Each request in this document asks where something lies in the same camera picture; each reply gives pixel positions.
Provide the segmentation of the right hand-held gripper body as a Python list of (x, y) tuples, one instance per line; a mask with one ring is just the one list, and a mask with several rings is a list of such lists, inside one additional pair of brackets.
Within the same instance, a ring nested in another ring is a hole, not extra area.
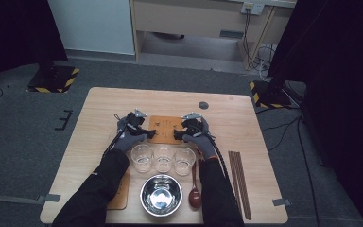
[(199, 121), (201, 114), (199, 113), (189, 113), (183, 116), (182, 127), (184, 128), (184, 133), (191, 136), (199, 136), (202, 131), (202, 123)]

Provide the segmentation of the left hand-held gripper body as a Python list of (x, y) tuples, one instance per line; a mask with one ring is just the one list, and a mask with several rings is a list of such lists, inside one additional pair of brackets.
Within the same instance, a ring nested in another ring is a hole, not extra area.
[(128, 113), (126, 126), (131, 135), (141, 135), (145, 133), (145, 130), (141, 125), (144, 123), (146, 117), (147, 115), (138, 109)]

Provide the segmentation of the slotted wooden trivet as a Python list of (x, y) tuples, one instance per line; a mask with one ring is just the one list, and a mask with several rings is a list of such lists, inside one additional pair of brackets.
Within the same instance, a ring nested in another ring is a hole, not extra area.
[(174, 138), (173, 129), (175, 126), (181, 126), (182, 119), (176, 116), (159, 116), (153, 115), (149, 119), (149, 130), (156, 130), (152, 139), (148, 142), (152, 144), (179, 145), (182, 141)]
[(130, 170), (122, 177), (115, 197), (108, 203), (108, 210), (124, 210), (128, 204)]

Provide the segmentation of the stainless steel bowl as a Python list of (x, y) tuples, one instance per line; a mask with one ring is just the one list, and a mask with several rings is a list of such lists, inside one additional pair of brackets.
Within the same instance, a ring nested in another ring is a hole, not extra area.
[(172, 176), (158, 174), (148, 178), (140, 190), (140, 202), (153, 217), (164, 218), (182, 204), (182, 187)]

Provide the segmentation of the bundle of striped chopsticks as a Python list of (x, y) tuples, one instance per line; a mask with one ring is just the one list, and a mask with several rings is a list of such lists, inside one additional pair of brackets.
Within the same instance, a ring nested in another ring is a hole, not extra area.
[(228, 151), (230, 165), (233, 176), (234, 192), (237, 199), (239, 209), (243, 212), (245, 219), (251, 220), (251, 207), (249, 194), (245, 181), (245, 174), (241, 159), (241, 154), (238, 151)]

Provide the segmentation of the person's left hand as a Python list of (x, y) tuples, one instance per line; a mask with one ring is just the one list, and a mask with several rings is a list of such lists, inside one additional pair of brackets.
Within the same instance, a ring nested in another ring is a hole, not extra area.
[(131, 135), (126, 128), (127, 118), (123, 117), (117, 122), (117, 134), (119, 138), (112, 145), (112, 149), (119, 149), (126, 153), (129, 151), (136, 143), (143, 142), (146, 138), (141, 135)]

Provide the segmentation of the clear glass cup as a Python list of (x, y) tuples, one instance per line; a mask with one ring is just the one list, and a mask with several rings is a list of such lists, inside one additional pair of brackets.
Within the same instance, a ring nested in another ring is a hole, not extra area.
[(168, 172), (172, 167), (174, 149), (167, 145), (160, 145), (154, 150), (155, 169), (160, 173)]
[(135, 146), (130, 154), (131, 160), (137, 172), (144, 173), (151, 170), (153, 150), (148, 145)]
[(179, 148), (175, 153), (175, 171), (180, 176), (188, 175), (196, 161), (196, 154), (190, 148)]

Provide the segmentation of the dark red wooden spoon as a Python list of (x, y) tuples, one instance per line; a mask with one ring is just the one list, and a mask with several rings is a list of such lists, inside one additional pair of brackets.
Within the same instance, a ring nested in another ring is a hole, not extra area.
[(192, 166), (192, 189), (189, 193), (188, 196), (188, 200), (189, 200), (189, 204), (194, 208), (194, 209), (199, 209), (201, 207), (201, 194), (197, 188), (197, 164), (193, 164)]

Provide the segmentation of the black stand base hazard tape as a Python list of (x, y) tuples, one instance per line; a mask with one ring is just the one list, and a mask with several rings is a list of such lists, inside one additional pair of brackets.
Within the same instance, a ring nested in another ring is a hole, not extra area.
[(252, 81), (250, 88), (256, 107), (271, 109), (291, 107), (291, 101), (288, 95), (282, 90), (272, 91), (269, 82), (262, 80)]
[(68, 65), (40, 66), (27, 85), (27, 90), (39, 93), (66, 93), (74, 83), (78, 72), (77, 68)]

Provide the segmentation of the white cabinet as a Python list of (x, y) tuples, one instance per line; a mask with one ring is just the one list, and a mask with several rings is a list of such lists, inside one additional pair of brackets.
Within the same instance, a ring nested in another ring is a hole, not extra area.
[(129, 0), (48, 0), (66, 49), (133, 55)]

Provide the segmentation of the dark curtain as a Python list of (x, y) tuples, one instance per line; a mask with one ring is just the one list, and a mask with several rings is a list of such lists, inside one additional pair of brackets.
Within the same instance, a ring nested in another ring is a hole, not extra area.
[(363, 0), (297, 0), (269, 74), (306, 85), (320, 153), (363, 218)]
[(0, 72), (66, 59), (47, 0), (0, 0)]

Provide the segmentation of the white wall power outlet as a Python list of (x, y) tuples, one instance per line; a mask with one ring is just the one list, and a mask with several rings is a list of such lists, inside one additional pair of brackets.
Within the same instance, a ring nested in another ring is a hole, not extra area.
[(264, 7), (264, 4), (244, 2), (240, 12), (242, 14), (261, 15)]

